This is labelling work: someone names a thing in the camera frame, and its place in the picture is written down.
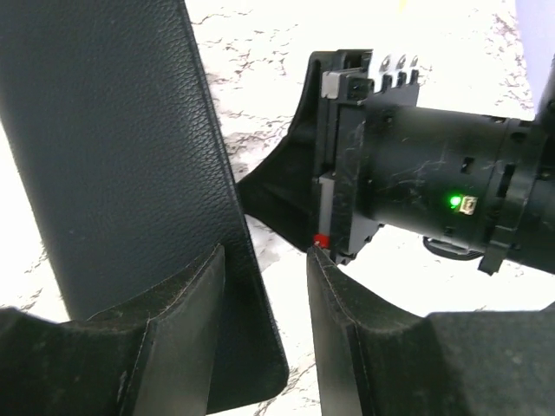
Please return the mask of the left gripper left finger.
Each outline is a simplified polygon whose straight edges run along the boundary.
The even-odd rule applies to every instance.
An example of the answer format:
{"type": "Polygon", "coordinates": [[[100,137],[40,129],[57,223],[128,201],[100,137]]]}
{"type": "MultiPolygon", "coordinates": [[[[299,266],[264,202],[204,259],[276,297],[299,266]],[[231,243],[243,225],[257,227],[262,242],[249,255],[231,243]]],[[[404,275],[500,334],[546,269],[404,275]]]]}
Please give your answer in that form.
{"type": "Polygon", "coordinates": [[[206,414],[224,287],[216,246],[86,321],[3,309],[2,414],[206,414]]]}

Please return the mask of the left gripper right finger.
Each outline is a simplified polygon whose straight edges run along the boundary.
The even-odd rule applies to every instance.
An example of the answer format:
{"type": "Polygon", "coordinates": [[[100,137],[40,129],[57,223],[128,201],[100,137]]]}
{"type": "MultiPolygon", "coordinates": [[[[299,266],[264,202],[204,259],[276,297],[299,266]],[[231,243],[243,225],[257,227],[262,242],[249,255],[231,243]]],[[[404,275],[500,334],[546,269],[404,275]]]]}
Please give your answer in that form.
{"type": "Polygon", "coordinates": [[[307,253],[325,415],[551,415],[554,310],[413,315],[307,253]]]}

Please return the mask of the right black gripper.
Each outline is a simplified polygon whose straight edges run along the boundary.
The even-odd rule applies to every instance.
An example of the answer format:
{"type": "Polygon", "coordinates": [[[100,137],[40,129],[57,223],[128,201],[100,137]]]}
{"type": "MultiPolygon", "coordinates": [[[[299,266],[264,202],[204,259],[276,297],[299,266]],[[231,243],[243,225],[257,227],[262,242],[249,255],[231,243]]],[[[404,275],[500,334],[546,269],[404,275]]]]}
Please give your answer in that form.
{"type": "Polygon", "coordinates": [[[436,255],[479,258],[488,274],[533,263],[537,125],[420,107],[417,70],[372,75],[372,57],[310,55],[286,135],[238,183],[245,214],[301,251],[314,236],[339,263],[386,225],[420,234],[436,255]]]}

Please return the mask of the black zip tool case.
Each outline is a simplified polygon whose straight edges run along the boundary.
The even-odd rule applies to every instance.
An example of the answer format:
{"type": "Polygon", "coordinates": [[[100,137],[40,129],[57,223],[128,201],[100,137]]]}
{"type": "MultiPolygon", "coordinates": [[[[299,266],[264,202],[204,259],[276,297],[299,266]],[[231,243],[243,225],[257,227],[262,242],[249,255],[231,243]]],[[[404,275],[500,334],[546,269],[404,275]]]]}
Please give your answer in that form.
{"type": "Polygon", "coordinates": [[[204,415],[283,391],[289,366],[184,2],[2,2],[1,121],[68,322],[221,246],[204,415]]]}

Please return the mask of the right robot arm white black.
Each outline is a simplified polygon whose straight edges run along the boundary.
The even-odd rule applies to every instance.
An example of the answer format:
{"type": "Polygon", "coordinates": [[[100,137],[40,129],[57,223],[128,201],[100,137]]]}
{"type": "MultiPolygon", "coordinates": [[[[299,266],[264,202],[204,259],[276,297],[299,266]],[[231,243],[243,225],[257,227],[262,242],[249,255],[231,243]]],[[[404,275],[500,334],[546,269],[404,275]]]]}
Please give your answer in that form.
{"type": "Polygon", "coordinates": [[[416,55],[310,56],[290,129],[239,181],[247,215],[348,263],[386,225],[435,255],[554,270],[554,83],[534,120],[420,107],[416,55]]]}

